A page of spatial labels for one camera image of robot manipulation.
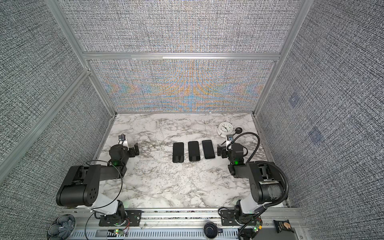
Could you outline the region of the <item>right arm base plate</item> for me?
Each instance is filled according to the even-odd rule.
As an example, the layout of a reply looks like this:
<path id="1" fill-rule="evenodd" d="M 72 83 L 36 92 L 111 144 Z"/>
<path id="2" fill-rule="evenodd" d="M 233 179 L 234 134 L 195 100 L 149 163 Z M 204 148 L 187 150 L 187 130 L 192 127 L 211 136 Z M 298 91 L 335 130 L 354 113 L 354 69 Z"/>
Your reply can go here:
<path id="1" fill-rule="evenodd" d="M 222 226 L 240 226 L 235 216 L 235 210 L 231 209 L 221 209 L 219 211 L 221 217 Z"/>

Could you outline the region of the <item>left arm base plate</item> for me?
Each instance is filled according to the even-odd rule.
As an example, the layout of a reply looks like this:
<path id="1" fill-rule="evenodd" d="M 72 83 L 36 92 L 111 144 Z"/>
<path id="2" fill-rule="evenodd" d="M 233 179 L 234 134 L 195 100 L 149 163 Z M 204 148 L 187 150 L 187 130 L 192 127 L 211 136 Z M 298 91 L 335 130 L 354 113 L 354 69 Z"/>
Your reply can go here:
<path id="1" fill-rule="evenodd" d="M 101 216 L 99 227 L 138 227 L 141 222 L 143 211 L 141 210 L 125 210 L 125 214 Z"/>

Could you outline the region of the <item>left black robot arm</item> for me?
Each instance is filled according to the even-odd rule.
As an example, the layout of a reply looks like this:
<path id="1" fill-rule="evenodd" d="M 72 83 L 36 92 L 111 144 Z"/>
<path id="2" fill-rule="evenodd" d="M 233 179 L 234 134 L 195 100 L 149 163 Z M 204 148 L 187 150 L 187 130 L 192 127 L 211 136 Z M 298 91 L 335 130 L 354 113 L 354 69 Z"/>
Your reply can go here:
<path id="1" fill-rule="evenodd" d="M 101 181 L 121 180 L 127 172 L 129 158 L 140 154 L 139 144 L 133 147 L 117 144 L 110 148 L 111 159 L 106 165 L 93 164 L 88 166 L 70 167 L 56 195 L 57 205 L 68 208 L 85 208 L 100 214 L 100 227 L 127 225 L 124 204 L 117 197 L 112 199 L 99 192 Z"/>

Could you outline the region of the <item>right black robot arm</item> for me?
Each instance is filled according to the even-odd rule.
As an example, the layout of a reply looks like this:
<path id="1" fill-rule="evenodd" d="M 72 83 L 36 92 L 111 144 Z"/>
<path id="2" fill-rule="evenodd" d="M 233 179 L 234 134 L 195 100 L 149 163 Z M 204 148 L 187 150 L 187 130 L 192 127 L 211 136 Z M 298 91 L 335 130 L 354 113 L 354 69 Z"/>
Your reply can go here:
<path id="1" fill-rule="evenodd" d="M 288 198 L 288 178 L 274 163 L 244 162 L 247 154 L 244 147 L 236 143 L 229 150 L 226 146 L 218 145 L 217 155 L 229 160 L 228 169 L 231 176 L 249 181 L 250 195 L 237 201 L 234 207 L 234 219 L 238 224 L 245 224 L 253 217 L 261 215 L 267 208 L 279 205 Z"/>

